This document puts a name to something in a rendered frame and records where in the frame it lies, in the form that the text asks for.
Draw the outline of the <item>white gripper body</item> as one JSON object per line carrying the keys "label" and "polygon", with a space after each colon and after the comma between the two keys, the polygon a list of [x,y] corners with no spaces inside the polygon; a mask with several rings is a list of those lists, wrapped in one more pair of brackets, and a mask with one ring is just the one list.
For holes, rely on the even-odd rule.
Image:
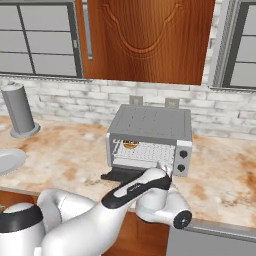
{"label": "white gripper body", "polygon": [[167,162],[159,161],[157,167],[162,169],[169,177],[173,175],[173,167]]}

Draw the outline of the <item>brown bagel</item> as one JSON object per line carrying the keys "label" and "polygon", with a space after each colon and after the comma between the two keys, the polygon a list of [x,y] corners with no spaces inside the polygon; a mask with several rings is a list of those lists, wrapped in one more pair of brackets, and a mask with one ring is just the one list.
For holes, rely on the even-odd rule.
{"label": "brown bagel", "polygon": [[134,149],[138,146],[139,142],[138,141],[130,141],[130,140],[124,140],[123,145],[125,148],[128,149]]}

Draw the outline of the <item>silver toaster oven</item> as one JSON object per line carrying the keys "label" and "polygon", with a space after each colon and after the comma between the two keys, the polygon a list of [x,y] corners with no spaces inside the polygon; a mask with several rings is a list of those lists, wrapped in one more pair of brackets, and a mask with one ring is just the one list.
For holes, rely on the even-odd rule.
{"label": "silver toaster oven", "polygon": [[[140,163],[138,165],[114,164],[113,152],[124,140],[173,145],[174,159],[170,164],[173,174],[186,177],[192,154],[191,111],[189,109],[152,107],[122,104],[117,111],[107,133],[107,162],[111,167],[147,170],[156,164]],[[180,151],[187,151],[186,158],[180,156]],[[183,164],[186,169],[177,169]]]}

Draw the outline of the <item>brown wooden cupboard door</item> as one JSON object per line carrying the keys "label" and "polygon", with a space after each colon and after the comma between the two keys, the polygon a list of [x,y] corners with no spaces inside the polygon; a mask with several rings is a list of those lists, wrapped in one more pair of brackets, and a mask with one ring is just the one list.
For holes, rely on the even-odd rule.
{"label": "brown wooden cupboard door", "polygon": [[74,0],[84,76],[199,85],[215,1],[87,0],[90,61],[82,0]]}

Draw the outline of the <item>grey plate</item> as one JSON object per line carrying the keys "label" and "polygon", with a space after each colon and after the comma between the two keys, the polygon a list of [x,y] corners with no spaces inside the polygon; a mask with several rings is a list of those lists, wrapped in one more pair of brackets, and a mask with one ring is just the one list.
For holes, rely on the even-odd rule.
{"label": "grey plate", "polygon": [[0,150],[0,176],[20,168],[26,161],[26,153],[20,149]]}

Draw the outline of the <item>grey dishwasher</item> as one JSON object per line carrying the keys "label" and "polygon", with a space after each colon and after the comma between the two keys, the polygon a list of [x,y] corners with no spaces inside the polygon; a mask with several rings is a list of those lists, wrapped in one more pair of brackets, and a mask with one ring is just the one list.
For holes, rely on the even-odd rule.
{"label": "grey dishwasher", "polygon": [[166,256],[256,256],[256,230],[199,223],[171,228]]}

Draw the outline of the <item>grey framed window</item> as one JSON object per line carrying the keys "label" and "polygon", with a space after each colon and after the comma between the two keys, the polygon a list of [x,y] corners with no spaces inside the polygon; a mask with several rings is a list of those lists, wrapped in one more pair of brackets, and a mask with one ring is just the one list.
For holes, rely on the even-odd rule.
{"label": "grey framed window", "polygon": [[0,0],[0,76],[83,76],[74,0]]}
{"label": "grey framed window", "polygon": [[256,91],[256,0],[223,0],[208,85]]}

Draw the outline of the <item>grey cylinder paper towel holder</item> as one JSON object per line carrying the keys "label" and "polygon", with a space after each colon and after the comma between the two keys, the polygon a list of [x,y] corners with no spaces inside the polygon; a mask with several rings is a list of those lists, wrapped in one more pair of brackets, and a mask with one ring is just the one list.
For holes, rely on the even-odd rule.
{"label": "grey cylinder paper towel holder", "polygon": [[14,138],[28,138],[40,131],[33,119],[23,84],[9,82],[1,87],[4,102],[12,121],[10,134]]}

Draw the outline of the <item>grey wall socket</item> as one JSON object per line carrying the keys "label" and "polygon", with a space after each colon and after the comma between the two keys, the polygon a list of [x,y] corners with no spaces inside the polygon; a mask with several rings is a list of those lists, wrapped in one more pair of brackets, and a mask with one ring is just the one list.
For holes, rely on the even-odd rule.
{"label": "grey wall socket", "polygon": [[174,98],[166,98],[165,99],[165,107],[166,108],[178,108],[179,100]]}
{"label": "grey wall socket", "polygon": [[130,105],[142,105],[143,97],[142,96],[129,96],[129,104]]}

